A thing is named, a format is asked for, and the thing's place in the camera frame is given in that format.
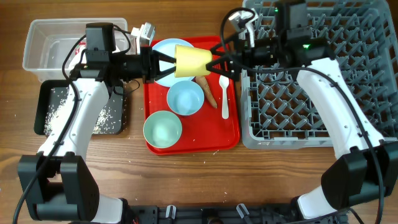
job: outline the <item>plastic cup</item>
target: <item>plastic cup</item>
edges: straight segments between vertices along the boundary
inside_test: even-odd
[[[174,57],[177,60],[175,64],[176,78],[210,74],[206,69],[206,64],[213,60],[213,55],[209,50],[176,45]]]

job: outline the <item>black base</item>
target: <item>black base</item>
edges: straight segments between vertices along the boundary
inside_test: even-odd
[[[177,207],[174,220],[166,218],[166,208],[131,206],[131,210],[136,216],[136,224],[219,224],[219,220],[224,224],[245,224],[236,211],[236,207]],[[283,224],[300,220],[296,218],[296,215],[292,214],[289,204],[248,207],[248,210],[250,220],[253,224]],[[347,224],[348,217],[346,213],[341,213],[308,223]]]

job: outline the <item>gray dish rack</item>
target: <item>gray dish rack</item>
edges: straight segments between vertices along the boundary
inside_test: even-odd
[[[243,7],[254,8],[259,14],[257,39],[275,36],[276,1],[243,2]],[[386,141],[396,141],[398,43],[387,2],[307,0],[307,6],[313,37],[326,37],[365,115]],[[266,84],[260,79],[281,81]],[[248,77],[242,70],[241,116],[243,144],[249,149],[332,146],[311,99],[288,72]]]

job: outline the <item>wooden table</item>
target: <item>wooden table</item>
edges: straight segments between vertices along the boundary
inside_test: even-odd
[[[218,35],[223,16],[241,6],[242,0],[55,2],[5,0],[0,4],[0,223],[11,222],[22,193],[18,160],[23,154],[35,154],[45,141],[33,132],[40,83],[22,69],[27,31],[34,19],[123,17],[129,29],[145,21],[155,24],[156,39]],[[398,10],[396,2],[391,10]],[[246,149],[241,142],[216,154],[155,156],[146,148],[142,135],[142,88],[130,101],[127,128],[117,136],[94,136],[87,164],[102,194],[124,197],[131,205],[289,202],[319,186],[321,175],[335,161],[332,148],[256,151]],[[355,209],[366,223],[372,223],[377,202]],[[19,221],[33,223],[26,206]],[[398,222],[398,190],[386,199],[383,221]]]

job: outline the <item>plastic spoon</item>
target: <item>plastic spoon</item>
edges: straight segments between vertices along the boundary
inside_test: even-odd
[[[223,89],[223,109],[222,109],[222,116],[224,119],[228,119],[229,118],[229,111],[228,111],[228,100],[227,100],[227,96],[226,96],[226,89],[229,85],[229,78],[220,75],[220,86]]]

